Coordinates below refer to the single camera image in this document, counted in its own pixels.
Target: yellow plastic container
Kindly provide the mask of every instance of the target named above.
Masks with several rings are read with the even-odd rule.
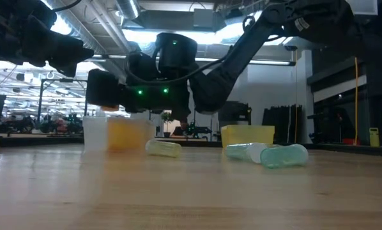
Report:
[[[227,125],[221,128],[222,147],[230,144],[273,144],[274,126]]]
[[[150,121],[130,118],[107,119],[107,150],[143,150],[154,138],[155,127]]]
[[[380,138],[378,135],[378,128],[370,128],[370,146],[380,147]]]

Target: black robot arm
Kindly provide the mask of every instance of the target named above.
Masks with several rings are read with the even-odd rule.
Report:
[[[51,31],[56,12],[40,0],[0,0],[0,60],[16,65],[29,62],[43,67],[46,62],[59,73],[74,77],[77,63],[91,58],[94,51],[83,41]]]
[[[200,73],[190,78],[196,111],[211,114],[219,110],[249,61],[282,26],[285,32],[282,36],[301,36],[312,42],[334,45],[347,36],[353,22],[353,13],[345,0],[292,0],[269,5],[258,21],[245,30],[221,65],[207,75]]]
[[[225,104],[242,71],[276,28],[260,17],[231,47],[221,65],[207,75],[200,73],[190,78],[196,111],[212,113]]]

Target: workbench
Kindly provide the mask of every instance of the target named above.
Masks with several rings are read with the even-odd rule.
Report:
[[[220,148],[178,158],[3,148],[0,229],[382,229],[382,157],[311,151],[265,169]]]

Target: green plastic bottle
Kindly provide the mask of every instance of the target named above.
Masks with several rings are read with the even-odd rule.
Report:
[[[262,165],[270,169],[303,166],[308,160],[309,152],[300,144],[268,148],[261,153]]]
[[[146,144],[148,155],[161,157],[179,157],[181,155],[181,145],[165,141],[150,140]]]

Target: wall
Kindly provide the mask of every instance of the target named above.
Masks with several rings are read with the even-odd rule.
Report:
[[[131,114],[131,117],[133,119],[146,119],[149,120],[149,112],[142,112],[142,113],[137,113],[137,114]],[[151,114],[151,122],[154,126],[159,126],[160,127],[160,132],[157,134],[158,137],[163,136],[163,121],[161,120],[161,115],[159,114]]]
[[[264,109],[294,104],[293,68],[249,65],[247,83],[241,87],[241,102],[252,108],[252,124],[261,125]]]
[[[239,88],[240,101],[251,106],[252,124],[262,124],[264,109],[297,103],[303,106],[303,132],[298,140],[310,143],[314,127],[307,116],[313,114],[313,94],[306,80],[312,75],[311,51],[303,51],[296,66],[249,65],[247,69],[247,82]]]
[[[311,143],[309,134],[314,132],[314,125],[312,119],[307,119],[307,116],[313,115],[313,94],[310,86],[307,85],[307,78],[313,75],[312,70],[312,51],[302,51],[302,57],[298,60],[297,64],[297,92],[298,104],[303,105],[302,112],[302,136],[301,142]]]

